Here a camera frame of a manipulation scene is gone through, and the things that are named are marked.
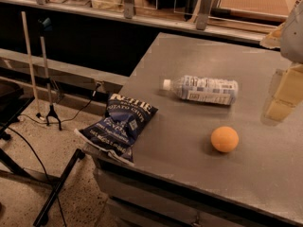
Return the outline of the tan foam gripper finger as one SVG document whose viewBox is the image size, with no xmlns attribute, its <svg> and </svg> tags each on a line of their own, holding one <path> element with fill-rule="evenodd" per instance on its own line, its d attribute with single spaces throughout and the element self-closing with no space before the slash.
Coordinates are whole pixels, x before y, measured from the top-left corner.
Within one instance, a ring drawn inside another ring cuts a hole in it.
<svg viewBox="0 0 303 227">
<path fill-rule="evenodd" d="M 279 81 L 265 110 L 265 116 L 281 122 L 303 100 L 303 64 L 292 63 L 278 77 Z"/>
<path fill-rule="evenodd" d="M 265 48 L 274 49 L 280 48 L 280 39 L 285 24 L 282 23 L 269 34 L 267 34 L 259 44 Z"/>
</svg>

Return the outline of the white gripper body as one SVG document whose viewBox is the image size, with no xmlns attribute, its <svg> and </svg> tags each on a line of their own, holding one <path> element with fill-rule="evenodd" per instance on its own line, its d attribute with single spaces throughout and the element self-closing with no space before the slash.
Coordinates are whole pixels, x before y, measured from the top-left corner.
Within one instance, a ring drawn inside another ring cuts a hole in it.
<svg viewBox="0 0 303 227">
<path fill-rule="evenodd" d="M 296 0 L 280 39 L 281 55 L 297 63 L 303 63 L 303 0 Z"/>
</svg>

